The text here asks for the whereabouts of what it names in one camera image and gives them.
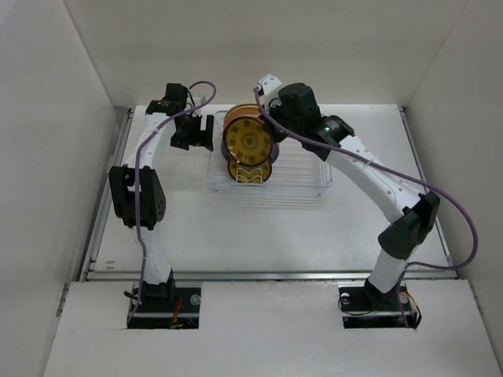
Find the yellow patterned plate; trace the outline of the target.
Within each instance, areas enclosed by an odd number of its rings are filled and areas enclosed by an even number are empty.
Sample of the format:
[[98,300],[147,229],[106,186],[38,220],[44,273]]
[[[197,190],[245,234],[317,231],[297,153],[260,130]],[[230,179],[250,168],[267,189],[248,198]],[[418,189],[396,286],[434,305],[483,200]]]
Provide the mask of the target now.
[[227,171],[236,183],[263,184],[270,179],[273,172],[273,164],[271,159],[268,159],[256,167],[249,167],[230,160],[227,163]]
[[223,144],[235,162],[256,167],[267,161],[273,151],[271,136],[257,118],[240,117],[224,129]]

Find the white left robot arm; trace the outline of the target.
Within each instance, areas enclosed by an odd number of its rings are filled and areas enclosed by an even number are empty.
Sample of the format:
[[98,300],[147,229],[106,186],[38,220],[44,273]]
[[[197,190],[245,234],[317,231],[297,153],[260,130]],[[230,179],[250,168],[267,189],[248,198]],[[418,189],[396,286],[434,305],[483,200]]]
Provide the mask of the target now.
[[131,229],[141,249],[141,275],[131,299],[149,301],[158,311],[171,309],[176,300],[168,251],[161,222],[167,200],[156,167],[168,147],[213,150],[214,120],[200,114],[209,100],[195,101],[189,87],[169,83],[163,97],[145,110],[145,128],[131,155],[108,173],[116,217]]

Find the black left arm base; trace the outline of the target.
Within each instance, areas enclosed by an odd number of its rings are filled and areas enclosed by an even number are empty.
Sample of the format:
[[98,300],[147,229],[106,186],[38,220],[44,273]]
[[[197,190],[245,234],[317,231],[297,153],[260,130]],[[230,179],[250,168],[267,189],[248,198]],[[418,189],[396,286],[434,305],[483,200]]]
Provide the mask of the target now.
[[142,330],[193,330],[200,325],[202,287],[200,285],[160,286],[143,283],[123,295],[129,299],[127,328]]

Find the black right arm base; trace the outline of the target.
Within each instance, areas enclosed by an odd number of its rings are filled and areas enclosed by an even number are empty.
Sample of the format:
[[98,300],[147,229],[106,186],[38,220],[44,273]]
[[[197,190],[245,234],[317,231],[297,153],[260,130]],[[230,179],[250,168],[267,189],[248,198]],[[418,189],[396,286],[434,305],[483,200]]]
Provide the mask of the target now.
[[338,287],[337,305],[345,329],[412,328],[417,329],[423,316],[405,283],[399,291],[382,295],[367,283],[347,283]]

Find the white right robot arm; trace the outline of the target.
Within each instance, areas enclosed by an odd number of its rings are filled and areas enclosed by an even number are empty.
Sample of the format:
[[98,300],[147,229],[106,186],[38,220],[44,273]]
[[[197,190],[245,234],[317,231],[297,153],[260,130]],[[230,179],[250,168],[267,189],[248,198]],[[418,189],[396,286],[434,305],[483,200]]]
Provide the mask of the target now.
[[322,115],[308,85],[258,84],[255,99],[278,139],[296,139],[304,149],[343,173],[387,219],[387,228],[378,236],[380,254],[364,284],[365,303],[383,309],[391,302],[414,251],[433,229],[440,198],[433,192],[423,194],[378,169],[379,160],[347,122],[338,115]]

